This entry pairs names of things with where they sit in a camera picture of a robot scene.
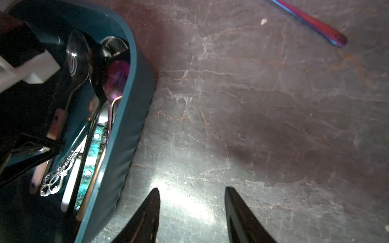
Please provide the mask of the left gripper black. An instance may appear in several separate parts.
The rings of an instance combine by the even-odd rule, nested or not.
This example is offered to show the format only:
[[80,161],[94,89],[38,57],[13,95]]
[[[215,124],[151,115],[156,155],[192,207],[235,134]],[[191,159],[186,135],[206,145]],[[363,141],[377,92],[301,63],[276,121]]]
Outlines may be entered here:
[[64,60],[61,37],[1,13],[1,187],[63,150],[47,131],[61,104]]

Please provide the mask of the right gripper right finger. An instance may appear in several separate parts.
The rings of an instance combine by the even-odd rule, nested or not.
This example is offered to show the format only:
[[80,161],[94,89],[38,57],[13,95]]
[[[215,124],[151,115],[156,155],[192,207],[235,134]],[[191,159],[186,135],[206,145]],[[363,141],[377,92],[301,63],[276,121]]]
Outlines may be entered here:
[[224,202],[231,243],[276,243],[233,187],[225,188]]

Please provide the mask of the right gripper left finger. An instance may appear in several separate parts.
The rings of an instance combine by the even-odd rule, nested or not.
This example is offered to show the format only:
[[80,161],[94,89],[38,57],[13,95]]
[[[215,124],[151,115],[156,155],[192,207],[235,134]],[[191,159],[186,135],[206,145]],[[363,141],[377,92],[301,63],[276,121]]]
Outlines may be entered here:
[[160,192],[153,188],[113,243],[155,243],[160,218]]

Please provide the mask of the rose gold spoon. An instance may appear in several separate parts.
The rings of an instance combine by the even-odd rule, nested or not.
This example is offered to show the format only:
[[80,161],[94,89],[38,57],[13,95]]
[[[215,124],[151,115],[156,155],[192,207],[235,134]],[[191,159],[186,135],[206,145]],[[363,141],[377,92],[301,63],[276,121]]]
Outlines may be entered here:
[[110,133],[114,113],[120,104],[121,96],[115,98],[112,103],[106,101],[100,109],[97,118],[97,125],[90,137],[91,145],[87,152],[86,162],[83,167],[83,176],[81,178],[79,192],[76,200],[75,208],[77,209],[76,220],[81,222],[89,200],[91,198],[93,188],[95,187],[98,173],[105,157],[108,134]]

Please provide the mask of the ornate silver spoon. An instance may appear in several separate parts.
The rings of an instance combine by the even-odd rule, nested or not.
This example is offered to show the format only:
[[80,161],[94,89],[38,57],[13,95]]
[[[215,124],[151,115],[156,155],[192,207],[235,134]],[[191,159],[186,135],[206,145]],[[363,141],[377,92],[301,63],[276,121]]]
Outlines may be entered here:
[[40,196],[47,197],[56,194],[63,186],[64,180],[72,169],[75,158],[79,154],[77,148],[86,138],[91,122],[84,120],[76,132],[66,143],[63,152],[58,156],[56,166],[44,178],[40,187]]

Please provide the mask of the teal plastic storage box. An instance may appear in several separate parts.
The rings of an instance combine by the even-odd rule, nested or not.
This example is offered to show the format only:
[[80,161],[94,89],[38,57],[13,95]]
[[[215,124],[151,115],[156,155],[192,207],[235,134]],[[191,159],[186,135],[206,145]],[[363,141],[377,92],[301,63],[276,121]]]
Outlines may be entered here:
[[17,1],[8,12],[27,22],[40,38],[65,39],[79,29],[97,42],[117,36],[129,43],[131,68],[124,96],[78,233],[65,221],[61,196],[28,192],[31,172],[1,189],[1,242],[90,243],[115,212],[155,90],[154,71],[130,26],[111,9],[85,1]]

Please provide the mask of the rainbow iridescent spoon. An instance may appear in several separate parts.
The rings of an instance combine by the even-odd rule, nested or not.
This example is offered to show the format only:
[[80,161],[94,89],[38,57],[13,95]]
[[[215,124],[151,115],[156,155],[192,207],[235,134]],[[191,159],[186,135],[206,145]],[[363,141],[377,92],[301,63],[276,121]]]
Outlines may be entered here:
[[284,9],[288,13],[295,16],[297,19],[302,21],[304,24],[309,26],[312,30],[314,30],[316,33],[321,35],[324,39],[326,39],[329,43],[332,45],[342,48],[348,44],[347,37],[338,31],[337,29],[333,28],[332,26],[312,17],[311,15],[307,14],[306,12],[296,8],[295,6],[282,1],[282,0],[272,0],[274,4],[279,6],[280,8]]

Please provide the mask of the white handled spoon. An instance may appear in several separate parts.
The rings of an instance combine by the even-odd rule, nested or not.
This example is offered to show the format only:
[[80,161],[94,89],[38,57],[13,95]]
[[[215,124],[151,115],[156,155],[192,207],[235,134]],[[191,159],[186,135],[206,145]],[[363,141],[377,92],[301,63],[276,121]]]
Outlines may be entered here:
[[66,187],[64,190],[64,194],[63,194],[62,202],[61,202],[61,207],[60,207],[61,211],[64,213],[68,209],[68,206],[69,206],[69,203],[70,203],[70,200],[72,197],[72,193],[73,193],[73,190],[75,187],[77,174],[78,174],[78,171],[80,168],[81,159],[78,159],[78,155],[82,156],[82,152],[84,151],[84,146],[85,146],[85,143],[82,142],[82,144],[76,150],[76,152],[78,152],[79,154],[77,154],[75,157],[73,167],[70,170],[70,173],[68,175],[68,181],[65,185]]

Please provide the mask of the purple iridescent spoon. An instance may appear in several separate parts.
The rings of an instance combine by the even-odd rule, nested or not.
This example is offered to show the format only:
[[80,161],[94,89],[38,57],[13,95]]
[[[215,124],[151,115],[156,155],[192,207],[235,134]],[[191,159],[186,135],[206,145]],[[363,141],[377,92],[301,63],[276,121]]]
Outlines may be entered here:
[[114,103],[123,96],[127,82],[130,64],[124,60],[109,62],[103,71],[103,91],[108,101],[108,133],[111,133],[113,124]]

